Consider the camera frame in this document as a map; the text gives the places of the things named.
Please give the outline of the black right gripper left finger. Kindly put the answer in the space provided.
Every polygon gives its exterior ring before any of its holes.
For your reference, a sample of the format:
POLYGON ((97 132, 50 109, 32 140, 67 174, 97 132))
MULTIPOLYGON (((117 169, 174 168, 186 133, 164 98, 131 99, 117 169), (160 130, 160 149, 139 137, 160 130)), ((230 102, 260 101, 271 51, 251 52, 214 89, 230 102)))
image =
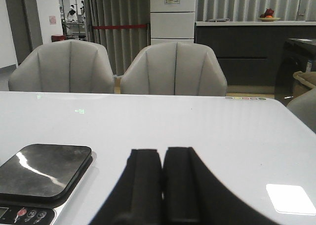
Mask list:
POLYGON ((155 149, 133 149, 94 225, 162 224, 162 168, 155 149))

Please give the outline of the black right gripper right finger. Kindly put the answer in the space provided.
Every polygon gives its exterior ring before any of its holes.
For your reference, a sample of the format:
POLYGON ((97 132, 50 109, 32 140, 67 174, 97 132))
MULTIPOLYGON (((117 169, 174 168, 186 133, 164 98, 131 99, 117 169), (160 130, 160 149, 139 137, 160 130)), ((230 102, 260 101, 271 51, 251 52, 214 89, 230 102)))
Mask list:
POLYGON ((168 148, 163 175, 166 225, 274 224, 227 189, 191 147, 168 148))

